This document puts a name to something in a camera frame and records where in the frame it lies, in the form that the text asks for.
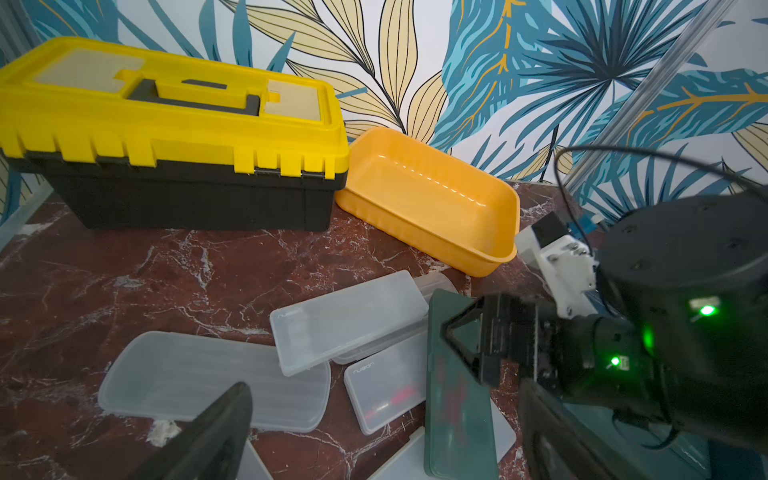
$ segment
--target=blue leaf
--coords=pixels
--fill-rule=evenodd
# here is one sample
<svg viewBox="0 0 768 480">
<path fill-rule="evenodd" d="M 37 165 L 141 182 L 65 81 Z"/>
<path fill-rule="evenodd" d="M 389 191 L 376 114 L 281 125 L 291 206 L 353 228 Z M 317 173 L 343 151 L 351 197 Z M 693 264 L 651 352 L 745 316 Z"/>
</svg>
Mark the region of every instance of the blue leaf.
<svg viewBox="0 0 768 480">
<path fill-rule="evenodd" d="M 685 71 L 667 84 L 618 144 L 659 148 L 668 141 L 733 133 L 768 114 L 768 73 Z M 587 179 L 598 185 L 625 174 L 636 157 L 608 154 Z"/>
<path fill-rule="evenodd" d="M 485 149 L 488 147 L 488 142 L 491 141 L 491 138 L 488 137 L 485 139 L 483 144 L 478 149 L 477 153 L 475 153 L 475 158 L 472 159 L 472 162 L 470 163 L 473 167 L 477 167 L 480 163 L 480 160 L 482 159 L 482 155 L 485 153 Z"/>
<path fill-rule="evenodd" d="M 613 104 L 611 104 L 610 107 L 606 108 L 605 111 L 598 117 L 598 119 L 592 122 L 592 125 L 589 126 L 584 136 L 581 137 L 578 142 L 576 142 L 576 145 L 589 145 L 594 142 L 600 133 L 602 133 L 603 129 L 605 129 L 605 127 L 614 119 L 616 113 L 619 112 L 621 107 L 624 106 L 624 102 L 626 102 L 631 95 L 631 92 L 624 95 L 623 97 L 616 100 Z M 575 152 L 574 165 L 576 165 L 583 156 L 584 152 Z"/>
<path fill-rule="evenodd" d="M 535 0 L 474 0 L 453 8 L 442 70 L 448 107 L 435 126 L 433 147 L 447 151 L 517 97 L 517 67 L 528 49 L 541 47 L 541 38 L 556 37 L 548 33 L 550 26 L 561 28 L 553 22 Z"/>
<path fill-rule="evenodd" d="M 501 145 L 496 148 L 496 150 L 492 151 L 490 155 L 488 155 L 488 158 L 485 159 L 485 161 L 480 165 L 480 170 L 485 170 L 485 168 L 491 164 L 491 162 L 496 158 L 496 155 L 498 155 L 498 152 L 502 151 L 502 148 L 507 144 L 507 142 L 502 142 Z"/>
<path fill-rule="evenodd" d="M 216 39 L 216 16 L 214 14 L 214 0 L 205 0 L 200 9 L 200 17 L 197 21 L 200 27 L 200 37 L 203 39 L 205 52 L 210 60 L 221 61 L 218 42 Z"/>
<path fill-rule="evenodd" d="M 710 164 L 710 167 L 716 167 L 719 165 L 720 162 L 714 162 Z M 704 175 L 706 175 L 708 172 L 705 170 L 693 170 L 691 171 L 686 177 L 681 181 L 679 184 L 677 184 L 677 187 L 674 189 L 672 194 L 669 196 L 668 200 L 675 200 L 680 197 L 680 195 L 683 194 L 685 190 L 688 189 L 691 185 L 695 184 L 699 180 L 701 180 Z"/>
<path fill-rule="evenodd" d="M 520 152 L 520 150 L 521 150 L 521 149 L 522 149 L 522 147 L 520 147 L 520 148 L 519 148 L 519 149 L 518 149 L 518 150 L 515 152 L 515 154 L 513 155 L 513 157 L 516 157 L 516 156 L 517 156 L 517 154 Z M 510 177 L 514 177 L 515 175 L 519 174 L 520 172 L 522 172 L 522 171 L 523 171 L 523 170 L 525 170 L 526 168 L 530 167 L 530 166 L 531 166 L 531 164 L 533 164 L 533 163 L 536 161 L 536 157 L 538 157 L 538 152 L 534 152 L 534 153 L 533 153 L 533 155 L 531 155 L 530 157 L 528 157 L 528 158 L 527 158 L 525 161 L 523 161 L 523 162 L 522 162 L 522 163 L 520 163 L 519 165 L 516 165 L 516 166 L 514 166 L 514 167 L 510 168 L 509 170 L 507 170 L 507 171 L 506 171 L 506 172 L 504 172 L 503 174 L 499 174 L 499 175 L 497 175 L 497 177 L 499 177 L 499 178 L 510 178 Z M 511 158 L 508 158 L 508 159 L 505 161 L 505 163 L 509 163 L 509 161 L 510 161 L 510 160 L 511 160 Z"/>
<path fill-rule="evenodd" d="M 354 90 L 345 91 L 343 93 L 340 93 L 336 96 L 336 98 L 347 98 L 347 97 L 354 97 L 355 95 L 364 94 L 368 91 L 368 87 L 361 87 L 356 88 Z"/>
<path fill-rule="evenodd" d="M 733 172 L 735 175 L 741 177 L 744 175 L 745 172 L 751 170 L 750 168 L 745 168 L 744 170 L 739 170 L 737 172 Z M 718 178 L 711 184 L 707 185 L 705 188 L 701 190 L 697 195 L 720 195 L 725 190 L 730 187 L 730 180 L 727 180 L 725 178 Z"/>
<path fill-rule="evenodd" d="M 701 58 L 701 55 L 698 53 L 694 53 L 690 56 L 690 60 L 688 60 L 688 63 L 693 65 L 698 65 L 699 67 L 707 67 L 707 63 L 704 61 L 703 58 Z"/>
<path fill-rule="evenodd" d="M 632 189 L 632 196 L 634 197 L 635 204 L 638 207 L 644 206 L 645 196 L 640 190 L 640 182 L 637 179 L 637 168 L 633 168 L 629 171 L 629 184 L 630 188 Z"/>
<path fill-rule="evenodd" d="M 518 129 L 515 144 L 528 143 L 528 135 L 542 125 L 534 149 L 557 124 L 562 137 L 579 138 L 614 82 L 634 90 L 702 8 L 679 0 L 534 0 L 514 6 L 507 0 L 475 0 L 460 5 L 452 10 L 443 66 L 449 106 L 431 142 L 441 150 L 527 94 L 539 96 L 501 129 Z M 551 5 L 557 5 L 567 24 L 551 13 Z M 538 109 L 543 111 L 536 118 L 523 120 Z"/>
<path fill-rule="evenodd" d="M 597 211 L 598 211 L 598 213 L 599 213 L 600 215 L 602 215 L 602 216 L 603 216 L 603 218 L 604 218 L 604 219 L 605 219 L 605 220 L 606 220 L 606 221 L 607 221 L 609 224 L 613 224 L 613 223 L 616 223 L 616 222 L 618 222 L 618 221 L 619 221 L 619 219 L 621 218 L 621 214 L 619 214 L 619 215 L 615 214 L 615 213 L 614 213 L 614 212 L 612 212 L 611 210 L 609 210 L 609 209 L 607 209 L 607 208 L 603 207 L 603 206 L 602 206 L 602 205 L 600 205 L 598 202 L 596 202 L 596 201 L 594 201 L 594 200 L 592 200 L 592 199 L 587 199 L 587 200 L 586 200 L 584 203 L 585 203 L 585 204 L 587 204 L 587 205 L 590 205 L 592 208 L 594 208 L 595 210 L 597 210 Z"/>
<path fill-rule="evenodd" d="M 688 144 L 683 145 L 682 147 L 677 149 L 677 152 L 675 154 L 679 157 L 683 154 L 683 151 L 685 150 L 685 147 L 687 147 Z M 672 180 L 674 179 L 674 172 L 677 169 L 677 162 L 667 162 L 667 172 L 664 175 L 664 180 L 661 182 L 661 189 L 659 190 L 659 199 L 658 203 L 666 202 L 669 200 L 670 195 L 670 189 L 672 188 Z"/>
<path fill-rule="evenodd" d="M 134 36 L 138 38 L 139 41 L 143 43 L 145 47 L 149 48 L 150 50 L 165 51 L 165 48 L 162 48 L 155 40 L 152 40 L 149 37 L 149 35 L 144 33 L 144 31 L 142 31 L 139 27 L 134 25 L 133 22 L 128 20 L 128 18 L 126 18 L 126 16 L 123 15 L 122 12 L 118 12 L 118 15 L 121 22 L 123 22 L 123 25 L 125 25 L 125 28 L 127 28 L 130 33 L 134 34 Z"/>
<path fill-rule="evenodd" d="M 278 72 L 283 71 L 283 66 L 285 66 L 286 64 L 286 60 L 288 59 L 288 52 L 290 51 L 291 45 L 293 45 L 293 39 L 295 37 L 296 37 L 296 32 L 290 34 L 290 37 L 286 38 L 285 43 L 283 43 L 280 46 L 275 56 L 272 57 L 272 61 L 270 61 L 270 64 L 266 67 L 267 70 L 278 71 Z"/>
<path fill-rule="evenodd" d="M 23 0 L 37 33 L 43 38 L 75 36 L 119 43 L 118 9 L 100 0 Z"/>
<path fill-rule="evenodd" d="M 631 212 L 634 210 L 634 205 L 629 201 L 629 195 L 627 195 L 627 192 L 624 190 L 624 185 L 621 183 L 621 179 L 619 177 L 611 178 L 611 186 L 614 188 L 614 192 L 621 202 L 624 212 Z"/>
<path fill-rule="evenodd" d="M 154 14 L 157 15 L 157 18 L 162 22 L 165 29 L 168 30 L 168 33 L 170 33 L 170 36 L 173 37 L 176 43 L 179 44 L 181 49 L 184 50 L 184 53 L 186 53 L 190 57 L 202 58 L 203 55 L 200 55 L 200 52 L 198 52 L 197 49 L 192 46 L 189 40 L 187 40 L 187 37 L 185 37 L 184 34 L 181 33 L 179 28 L 171 21 L 171 19 L 168 18 L 168 15 L 165 13 L 165 10 L 163 10 L 163 8 L 160 7 L 160 4 L 157 3 L 157 0 L 147 0 L 147 1 L 149 2 L 149 6 L 152 7 Z"/>
<path fill-rule="evenodd" d="M 648 159 L 648 164 L 645 167 L 645 202 L 644 205 L 653 205 L 654 200 L 654 168 L 656 161 L 653 157 Z"/>
<path fill-rule="evenodd" d="M 616 212 L 617 217 L 621 218 L 622 215 L 631 211 L 631 207 L 630 209 L 627 209 L 624 205 L 620 205 L 613 197 L 611 197 L 611 195 L 605 193 L 600 187 L 595 187 L 593 190 L 606 204 L 608 204 L 608 206 L 614 210 L 614 212 Z"/>
<path fill-rule="evenodd" d="M 523 149 L 523 148 L 525 148 L 525 145 L 524 145 L 524 144 L 523 144 L 523 145 L 521 145 L 521 146 L 520 146 L 520 148 L 518 148 L 517 150 L 515 150 L 515 152 L 514 152 L 512 155 L 510 155 L 509 157 L 507 157 L 507 159 L 506 159 L 506 160 L 502 161 L 502 162 L 501 162 L 499 165 L 496 165 L 496 168 L 494 168 L 493 170 L 491 170 L 491 175 L 496 175 L 498 172 L 500 172 L 500 171 L 502 171 L 504 168 L 506 168 L 506 167 L 507 167 L 507 165 L 509 165 L 509 164 L 510 164 L 512 161 L 514 161 L 514 160 L 515 160 L 515 158 L 517 158 L 517 157 L 518 157 L 518 155 L 520 154 L 520 152 L 522 151 L 522 149 Z"/>
<path fill-rule="evenodd" d="M 240 0 L 235 8 L 235 16 L 232 19 L 232 46 L 235 51 L 235 62 L 245 67 L 253 67 L 251 55 L 253 42 L 250 39 L 250 23 L 248 23 L 245 0 Z"/>
</svg>

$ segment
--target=tropical leaf wallpaper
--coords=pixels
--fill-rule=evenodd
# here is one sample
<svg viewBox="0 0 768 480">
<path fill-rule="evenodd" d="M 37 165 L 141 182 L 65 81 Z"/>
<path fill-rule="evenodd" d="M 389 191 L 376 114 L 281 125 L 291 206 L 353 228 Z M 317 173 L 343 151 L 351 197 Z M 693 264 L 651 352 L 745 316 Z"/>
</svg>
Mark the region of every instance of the tropical leaf wallpaper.
<svg viewBox="0 0 768 480">
<path fill-rule="evenodd" d="M 614 120 L 706 0 L 23 0 L 42 39 L 99 38 L 317 78 L 352 141 L 390 127 L 490 174 L 552 182 L 551 150 Z M 768 2 L 729 17 L 636 120 L 623 144 L 684 149 L 768 181 Z M 607 156 L 576 192 L 609 223 L 701 192 L 711 175 Z"/>
<path fill-rule="evenodd" d="M 740 0 L 619 143 L 685 153 L 755 184 L 768 184 L 768 52 L 744 47 L 760 38 L 768 38 L 768 3 Z M 607 110 L 578 143 L 594 140 L 598 123 L 606 124 L 616 111 Z M 610 224 L 633 208 L 739 191 L 700 170 L 609 154 L 576 194 Z"/>
</svg>

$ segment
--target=toolbox handle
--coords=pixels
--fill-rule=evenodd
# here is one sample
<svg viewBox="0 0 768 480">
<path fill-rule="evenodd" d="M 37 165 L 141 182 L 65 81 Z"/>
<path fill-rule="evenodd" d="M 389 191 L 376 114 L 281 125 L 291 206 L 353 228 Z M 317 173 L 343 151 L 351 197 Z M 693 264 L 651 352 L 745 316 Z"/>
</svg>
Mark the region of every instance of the toolbox handle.
<svg viewBox="0 0 768 480">
<path fill-rule="evenodd" d="M 225 84 L 202 80 L 152 80 L 145 78 L 127 97 L 128 100 L 146 101 L 178 107 L 200 108 L 232 114 L 259 116 L 261 99 L 258 95 L 233 94 Z"/>
</svg>

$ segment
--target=red marble surface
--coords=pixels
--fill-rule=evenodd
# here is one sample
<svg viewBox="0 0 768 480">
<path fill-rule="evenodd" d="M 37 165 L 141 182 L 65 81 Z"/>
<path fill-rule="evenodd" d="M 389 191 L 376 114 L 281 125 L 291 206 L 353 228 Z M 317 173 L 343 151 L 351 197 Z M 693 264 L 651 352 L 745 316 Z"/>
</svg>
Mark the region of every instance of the red marble surface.
<svg viewBox="0 0 768 480">
<path fill-rule="evenodd" d="M 515 189 L 521 227 L 561 206 L 553 187 Z M 105 415 L 96 401 L 112 362 L 143 332 L 273 345 L 272 310 L 403 269 L 442 271 L 470 296 L 546 294 L 519 260 L 470 278 L 338 208 L 325 233 L 91 231 L 52 199 L 22 233 L 0 254 L 0 478 L 121 478 L 157 450 L 147 442 L 151 419 Z M 331 366 L 316 430 L 252 431 L 275 480 L 364 480 L 423 425 L 421 404 L 363 435 L 345 367 Z M 492 393 L 518 433 L 500 464 L 504 480 L 528 478 L 517 385 L 507 365 Z"/>
</svg>

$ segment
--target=transparent plastic box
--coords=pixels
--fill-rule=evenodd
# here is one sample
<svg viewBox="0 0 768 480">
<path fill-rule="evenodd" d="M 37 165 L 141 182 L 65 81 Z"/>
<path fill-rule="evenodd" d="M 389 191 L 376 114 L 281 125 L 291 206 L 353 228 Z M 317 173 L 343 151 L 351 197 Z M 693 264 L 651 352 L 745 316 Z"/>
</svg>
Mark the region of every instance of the transparent plastic box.
<svg viewBox="0 0 768 480">
<path fill-rule="evenodd" d="M 453 286 L 451 280 L 440 272 L 431 272 L 426 275 L 417 276 L 413 279 L 416 286 L 419 288 L 419 292 L 424 296 L 424 300 L 429 303 L 429 299 L 432 298 L 432 294 L 435 290 L 443 289 L 449 292 L 456 292 L 456 287 Z M 414 336 L 420 332 L 427 331 L 427 317 L 424 316 L 421 322 L 409 325 L 404 329 L 400 329 L 396 332 L 392 332 L 389 335 L 385 335 L 378 340 L 374 340 L 371 343 L 360 346 L 356 349 L 352 349 L 348 352 L 344 352 L 341 355 L 332 358 L 334 363 L 339 365 L 346 365 L 348 363 L 357 362 L 374 353 L 381 352 L 385 348 L 395 345 L 398 342 Z"/>
<path fill-rule="evenodd" d="M 280 368 L 295 375 L 419 322 L 428 310 L 405 270 L 274 310 Z"/>
<path fill-rule="evenodd" d="M 491 410 L 496 441 L 496 462 L 500 462 L 517 441 L 517 435 L 493 401 L 491 401 Z M 432 480 L 433 478 L 424 473 L 424 427 L 420 427 L 411 434 L 408 443 L 379 467 L 368 480 Z"/>
<path fill-rule="evenodd" d="M 344 372 L 360 429 L 373 434 L 427 400 L 427 332 L 368 357 Z"/>
<path fill-rule="evenodd" d="M 273 346 L 183 333 L 139 335 L 114 361 L 98 393 L 106 412 L 190 421 L 234 383 L 250 387 L 250 426 L 311 432 L 326 411 L 328 363 L 290 378 Z"/>
<path fill-rule="evenodd" d="M 240 467 L 237 469 L 237 480 L 273 480 L 250 440 L 245 441 Z"/>
</svg>

